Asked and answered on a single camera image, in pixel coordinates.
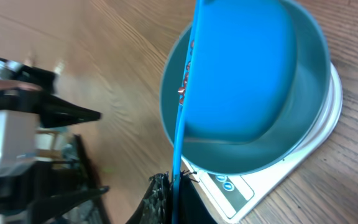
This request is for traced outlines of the blue plastic measuring scoop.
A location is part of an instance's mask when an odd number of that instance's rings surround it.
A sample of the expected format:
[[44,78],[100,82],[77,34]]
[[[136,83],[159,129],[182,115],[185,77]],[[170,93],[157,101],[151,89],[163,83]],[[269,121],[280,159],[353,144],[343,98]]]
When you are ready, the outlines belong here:
[[279,116],[296,70],[295,29],[279,1],[198,1],[192,39],[173,145],[173,223],[183,143],[244,144],[261,137]]

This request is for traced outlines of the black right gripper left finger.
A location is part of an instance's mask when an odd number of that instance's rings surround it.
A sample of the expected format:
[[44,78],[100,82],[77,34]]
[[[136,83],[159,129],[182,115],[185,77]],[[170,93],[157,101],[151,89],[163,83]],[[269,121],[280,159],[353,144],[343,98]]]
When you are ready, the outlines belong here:
[[144,197],[126,224],[171,224],[172,187],[169,173],[155,174],[149,181]]

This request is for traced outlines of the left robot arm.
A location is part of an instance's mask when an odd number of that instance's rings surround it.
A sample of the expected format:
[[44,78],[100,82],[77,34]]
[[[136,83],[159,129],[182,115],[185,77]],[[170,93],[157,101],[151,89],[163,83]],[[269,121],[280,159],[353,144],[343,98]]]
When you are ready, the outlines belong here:
[[0,58],[0,223],[107,223],[82,138],[101,114],[55,94],[57,74]]

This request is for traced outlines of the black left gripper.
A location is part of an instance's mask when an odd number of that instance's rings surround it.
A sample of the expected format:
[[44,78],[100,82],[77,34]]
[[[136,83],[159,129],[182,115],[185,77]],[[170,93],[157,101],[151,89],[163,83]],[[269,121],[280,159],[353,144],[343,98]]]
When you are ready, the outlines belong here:
[[82,203],[99,198],[108,186],[78,190],[76,174],[55,170],[36,158],[39,126],[57,128],[98,121],[101,113],[44,91],[0,90],[0,214],[27,212],[27,223],[43,224]]

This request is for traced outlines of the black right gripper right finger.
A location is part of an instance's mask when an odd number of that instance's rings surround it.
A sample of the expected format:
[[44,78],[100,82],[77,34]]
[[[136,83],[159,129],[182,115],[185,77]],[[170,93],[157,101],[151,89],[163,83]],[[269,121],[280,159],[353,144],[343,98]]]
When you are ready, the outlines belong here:
[[217,224],[192,184],[196,180],[190,178],[191,174],[195,173],[188,170],[181,172],[178,223]]

